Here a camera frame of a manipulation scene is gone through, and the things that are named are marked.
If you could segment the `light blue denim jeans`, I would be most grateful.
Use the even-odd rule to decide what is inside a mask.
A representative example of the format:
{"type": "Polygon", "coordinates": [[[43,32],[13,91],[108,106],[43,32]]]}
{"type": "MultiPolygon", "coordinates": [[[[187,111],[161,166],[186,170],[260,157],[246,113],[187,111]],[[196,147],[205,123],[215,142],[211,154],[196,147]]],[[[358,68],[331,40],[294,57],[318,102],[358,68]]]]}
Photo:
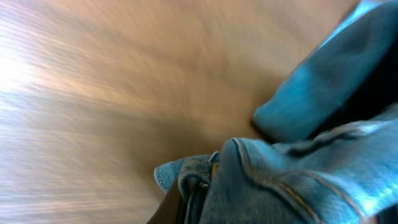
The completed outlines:
{"type": "Polygon", "coordinates": [[[397,2],[361,1],[264,105],[264,139],[154,171],[151,223],[364,223],[397,204],[397,2]]]}

